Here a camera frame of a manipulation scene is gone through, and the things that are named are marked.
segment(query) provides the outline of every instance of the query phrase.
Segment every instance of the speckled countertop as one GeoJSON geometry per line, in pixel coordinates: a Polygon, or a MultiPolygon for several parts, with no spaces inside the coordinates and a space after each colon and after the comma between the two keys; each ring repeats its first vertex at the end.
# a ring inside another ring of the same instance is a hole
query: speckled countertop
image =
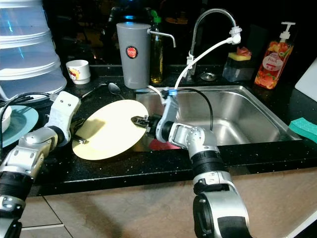
{"type": "MultiPolygon", "coordinates": [[[[171,72],[160,86],[173,86],[183,66],[171,67],[171,72]]],[[[124,86],[120,66],[92,67],[92,81],[86,85],[68,83],[66,90],[80,96],[100,83],[114,82],[121,87],[126,99],[135,94],[124,86]]],[[[253,82],[229,83],[218,77],[212,83],[197,80],[185,82],[193,85],[243,85],[273,111],[282,121],[304,117],[317,124],[317,102],[294,89],[294,81],[282,80],[274,90],[268,91],[253,82]]],[[[102,86],[82,101],[75,118],[88,118],[93,112],[119,98],[102,86]]],[[[51,103],[34,103],[40,114],[37,126],[47,119],[51,103]]],[[[309,139],[219,146],[221,156],[232,175],[294,170],[317,166],[317,144],[309,139]]],[[[71,143],[59,148],[46,158],[39,176],[31,189],[31,196],[90,191],[141,184],[190,180],[191,165],[185,150],[135,152],[133,149],[101,161],[86,161],[78,158],[71,149],[71,143]]]]}

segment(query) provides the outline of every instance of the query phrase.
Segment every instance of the green bottle cap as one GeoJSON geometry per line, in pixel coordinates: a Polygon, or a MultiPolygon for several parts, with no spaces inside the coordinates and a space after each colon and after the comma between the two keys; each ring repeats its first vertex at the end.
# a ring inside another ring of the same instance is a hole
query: green bottle cap
{"type": "Polygon", "coordinates": [[[161,23],[162,18],[158,16],[157,11],[151,10],[151,16],[153,17],[154,23],[161,23]]]}

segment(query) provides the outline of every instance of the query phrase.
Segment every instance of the hand soap bottle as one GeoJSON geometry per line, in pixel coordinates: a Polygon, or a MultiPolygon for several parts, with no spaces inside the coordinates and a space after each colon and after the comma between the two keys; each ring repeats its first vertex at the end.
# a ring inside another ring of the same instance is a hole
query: hand soap bottle
{"type": "MultiPolygon", "coordinates": [[[[153,19],[152,31],[160,32],[161,18],[155,10],[151,10],[153,19]]],[[[161,83],[163,80],[163,36],[151,36],[150,78],[152,83],[161,83]]]]}
{"type": "Polygon", "coordinates": [[[280,41],[271,41],[257,73],[255,84],[266,89],[273,89],[293,50],[293,44],[287,42],[290,37],[289,28],[294,22],[282,22],[287,25],[286,31],[280,34],[280,41]]]}

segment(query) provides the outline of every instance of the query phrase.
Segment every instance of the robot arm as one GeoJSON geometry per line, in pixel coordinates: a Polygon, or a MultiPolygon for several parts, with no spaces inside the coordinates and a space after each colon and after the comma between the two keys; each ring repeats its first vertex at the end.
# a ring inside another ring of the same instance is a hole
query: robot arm
{"type": "Polygon", "coordinates": [[[0,166],[0,238],[19,237],[25,199],[44,158],[57,146],[70,141],[69,126],[80,100],[66,92],[55,99],[49,122],[27,133],[0,166]]]}
{"type": "Polygon", "coordinates": [[[194,172],[193,212],[198,238],[250,238],[246,207],[224,166],[211,130],[174,122],[178,103],[174,96],[164,102],[163,116],[132,118],[136,125],[161,142],[187,149],[194,172]]]}

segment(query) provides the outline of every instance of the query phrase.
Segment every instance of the stainless steel sink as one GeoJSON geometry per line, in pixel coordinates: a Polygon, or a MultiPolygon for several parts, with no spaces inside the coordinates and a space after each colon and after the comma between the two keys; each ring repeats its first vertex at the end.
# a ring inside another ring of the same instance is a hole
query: stainless steel sink
{"type": "MultiPolygon", "coordinates": [[[[274,141],[298,140],[272,111],[243,86],[194,87],[209,99],[213,110],[213,131],[218,145],[235,145],[274,141]]],[[[210,111],[206,101],[196,92],[178,92],[179,113],[177,120],[210,129],[210,111]]],[[[149,115],[163,113],[163,106],[156,93],[149,90],[136,92],[149,115]]],[[[144,136],[136,150],[146,151],[152,138],[144,136]]]]}

